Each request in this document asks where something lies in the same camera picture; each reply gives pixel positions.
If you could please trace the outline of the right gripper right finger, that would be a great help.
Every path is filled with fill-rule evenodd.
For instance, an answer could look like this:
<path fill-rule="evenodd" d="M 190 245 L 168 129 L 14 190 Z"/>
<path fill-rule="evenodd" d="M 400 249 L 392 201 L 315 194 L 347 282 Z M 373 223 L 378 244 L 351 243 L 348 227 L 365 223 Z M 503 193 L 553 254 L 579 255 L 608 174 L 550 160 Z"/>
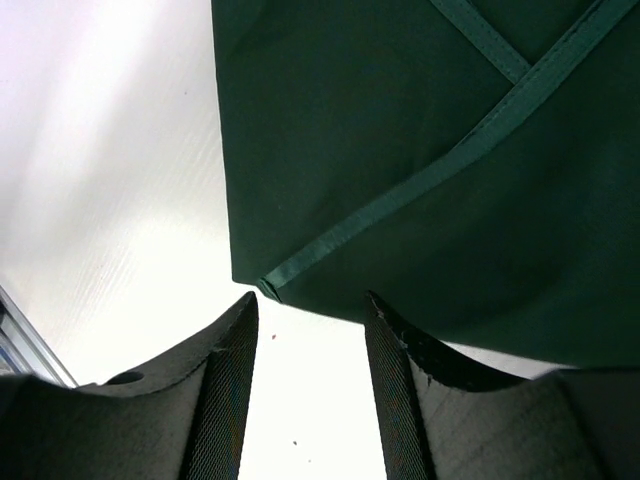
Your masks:
<path fill-rule="evenodd" d="M 368 297 L 365 340 L 390 479 L 635 479 L 639 372 L 534 379 L 472 359 Z"/>

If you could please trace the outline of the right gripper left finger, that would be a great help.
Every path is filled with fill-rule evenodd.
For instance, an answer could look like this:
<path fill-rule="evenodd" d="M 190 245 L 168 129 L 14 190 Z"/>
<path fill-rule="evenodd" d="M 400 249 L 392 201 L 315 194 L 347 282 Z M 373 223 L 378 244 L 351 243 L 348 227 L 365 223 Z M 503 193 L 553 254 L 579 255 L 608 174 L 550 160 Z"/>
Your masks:
<path fill-rule="evenodd" d="M 235 479 L 258 337 L 254 293 L 102 385 L 1 379 L 4 479 Z"/>

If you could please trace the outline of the dark green cloth napkin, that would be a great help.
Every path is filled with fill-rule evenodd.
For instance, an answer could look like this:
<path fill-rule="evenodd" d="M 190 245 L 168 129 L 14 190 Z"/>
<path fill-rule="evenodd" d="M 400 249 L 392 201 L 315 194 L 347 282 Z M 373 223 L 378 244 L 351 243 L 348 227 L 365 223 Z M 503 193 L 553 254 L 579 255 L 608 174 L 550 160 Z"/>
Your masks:
<path fill-rule="evenodd" d="M 215 1 L 231 275 L 354 322 L 639 362 L 635 1 Z"/>

